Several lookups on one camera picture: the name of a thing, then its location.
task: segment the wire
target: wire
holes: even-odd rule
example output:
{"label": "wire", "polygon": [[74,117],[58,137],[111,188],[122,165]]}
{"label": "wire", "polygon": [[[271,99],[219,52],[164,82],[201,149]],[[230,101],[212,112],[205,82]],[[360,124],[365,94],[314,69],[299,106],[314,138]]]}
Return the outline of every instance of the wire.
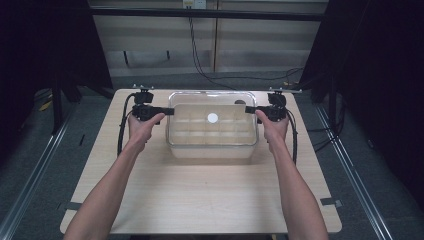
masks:
{"label": "wire", "polygon": [[296,165],[297,162],[297,130],[296,130],[296,119],[294,118],[293,113],[287,109],[287,117],[289,118],[290,125],[292,126],[293,132],[293,162]]}
{"label": "wire", "polygon": [[119,154],[121,154],[122,152],[122,140],[124,138],[124,131],[125,131],[125,124],[127,122],[127,118],[130,115],[130,113],[132,111],[130,111],[127,114],[127,106],[128,106],[128,101],[130,100],[131,97],[135,96],[135,93],[131,93],[130,95],[128,95],[127,99],[125,99],[125,104],[124,104],[124,111],[122,113],[122,120],[121,120],[121,125],[119,125],[119,136],[118,136],[118,156]]}
{"label": "wire", "polygon": [[333,142],[334,140],[336,140],[337,138],[339,138],[340,134],[342,133],[343,127],[344,127],[344,120],[345,120],[345,112],[346,112],[346,102],[343,99],[342,100],[342,106],[340,108],[340,112],[339,112],[339,122],[336,124],[336,126],[334,126],[334,129],[329,127],[329,128],[323,128],[324,130],[321,129],[312,129],[312,130],[316,130],[317,132],[319,131],[334,131],[334,136],[326,141],[321,141],[319,143],[315,143],[313,146],[316,145],[320,145],[323,144],[322,146],[320,146],[319,148],[315,149],[315,153],[321,151],[322,149],[324,149],[329,143]]}
{"label": "wire", "polygon": [[331,128],[316,128],[316,129],[307,129],[307,132],[322,132],[322,131],[327,131],[330,130]]}
{"label": "wire", "polygon": [[189,18],[189,23],[190,23],[190,35],[191,35],[192,55],[193,55],[194,66],[196,67],[197,72],[201,76],[203,76],[204,78],[206,78],[209,82],[211,82],[213,84],[219,85],[221,87],[229,88],[229,89],[232,89],[232,90],[236,90],[233,87],[230,87],[230,86],[225,85],[225,84],[214,82],[213,80],[223,80],[223,79],[253,79],[253,80],[273,81],[273,80],[280,80],[280,79],[284,79],[284,78],[287,78],[287,80],[289,80],[288,79],[289,76],[291,76],[291,75],[293,75],[293,74],[295,74],[295,73],[303,70],[303,67],[301,67],[301,68],[292,68],[292,69],[287,70],[284,76],[274,77],[274,78],[259,78],[259,77],[246,77],[246,76],[241,76],[241,77],[212,77],[212,76],[208,76],[203,71],[202,66],[200,64],[199,56],[197,54],[197,47],[196,47],[196,41],[195,41],[195,37],[194,37],[194,27],[193,27],[193,19],[192,18]]}

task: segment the wooden table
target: wooden table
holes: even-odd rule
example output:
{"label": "wooden table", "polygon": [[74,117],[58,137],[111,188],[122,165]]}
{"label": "wooden table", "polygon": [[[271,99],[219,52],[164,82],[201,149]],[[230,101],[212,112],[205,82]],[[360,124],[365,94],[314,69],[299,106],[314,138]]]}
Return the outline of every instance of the wooden table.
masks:
{"label": "wooden table", "polygon": [[[81,203],[116,159],[119,124],[125,98],[138,90],[119,90],[109,107],[72,202]],[[151,91],[153,106],[167,107],[171,90]],[[266,92],[252,92],[258,105],[268,105]],[[293,95],[285,94],[287,108],[297,122],[297,167],[319,202],[329,232],[342,225]],[[112,233],[126,234],[244,234],[285,233],[277,172],[259,125],[260,139],[252,158],[190,162],[176,159],[166,143],[165,118],[153,128],[153,137],[139,155],[131,173]],[[128,130],[124,143],[128,139]],[[292,149],[289,128],[287,144]],[[65,232],[76,212],[67,210]]]}

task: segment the clear plastic container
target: clear plastic container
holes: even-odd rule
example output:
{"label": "clear plastic container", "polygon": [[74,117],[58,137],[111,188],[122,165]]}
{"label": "clear plastic container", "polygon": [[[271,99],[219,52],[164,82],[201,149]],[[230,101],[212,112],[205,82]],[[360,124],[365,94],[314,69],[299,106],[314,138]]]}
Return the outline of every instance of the clear plastic container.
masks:
{"label": "clear plastic container", "polygon": [[169,97],[166,139],[176,158],[249,158],[258,142],[249,92],[182,91]]}

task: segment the human hand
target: human hand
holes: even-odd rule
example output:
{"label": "human hand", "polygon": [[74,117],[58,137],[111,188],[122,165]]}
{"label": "human hand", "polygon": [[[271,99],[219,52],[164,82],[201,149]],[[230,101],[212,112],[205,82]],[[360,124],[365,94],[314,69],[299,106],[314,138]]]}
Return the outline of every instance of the human hand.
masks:
{"label": "human hand", "polygon": [[285,143],[289,118],[286,116],[279,122],[272,122],[261,110],[256,110],[255,113],[264,125],[264,137],[269,143],[269,150],[272,152],[275,144]]}
{"label": "human hand", "polygon": [[153,116],[148,121],[140,121],[132,114],[128,117],[128,125],[130,132],[130,139],[128,142],[132,142],[137,146],[138,153],[144,150],[147,141],[152,137],[152,129],[157,122],[162,120],[165,114],[159,113]]}

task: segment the gray floor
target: gray floor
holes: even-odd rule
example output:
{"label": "gray floor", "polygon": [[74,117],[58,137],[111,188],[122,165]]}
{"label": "gray floor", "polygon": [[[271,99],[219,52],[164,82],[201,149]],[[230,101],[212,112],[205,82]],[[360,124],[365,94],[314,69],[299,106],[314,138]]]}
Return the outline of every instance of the gray floor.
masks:
{"label": "gray floor", "polygon": [[[301,71],[292,75],[289,79],[290,84],[296,82],[300,74]],[[267,90],[269,87],[287,84],[285,78],[277,80],[247,78],[281,77],[285,75],[285,72],[281,71],[227,72],[211,75],[240,76],[241,78],[238,79],[213,80],[238,90]],[[115,89],[129,88],[133,84],[153,85],[163,89],[228,89],[196,73],[115,76],[113,83]],[[81,88],[81,91],[84,94],[83,99],[76,105],[64,138],[36,189],[13,239],[61,239],[63,237],[59,231],[59,225],[64,212],[58,210],[58,205],[70,201],[110,104],[110,100],[89,89]],[[316,106],[311,103],[309,97],[308,91],[295,96],[302,118],[307,129],[322,128]],[[8,163],[0,169],[0,220],[3,220],[18,197],[50,138],[53,126],[52,109],[38,111],[41,103],[36,103],[23,128],[20,144],[9,156]],[[328,139],[324,132],[311,132],[310,138],[313,144]],[[341,139],[377,208],[381,211],[393,238],[422,239],[424,236],[423,213],[402,184],[388,170],[384,158],[378,151],[368,146],[366,133],[362,131],[348,110]],[[331,234],[330,239],[378,239],[331,144],[319,151],[317,157],[333,198],[343,203],[343,206],[338,208],[343,229],[339,233]],[[114,235],[110,239],[129,239],[129,237]]]}
{"label": "gray floor", "polygon": [[[196,73],[192,51],[106,52],[109,73],[112,77],[156,76],[165,74]],[[197,57],[205,73],[213,71],[211,51],[198,51]],[[286,71],[304,66],[309,56],[308,50],[281,51],[220,51],[216,72],[258,72]]]}

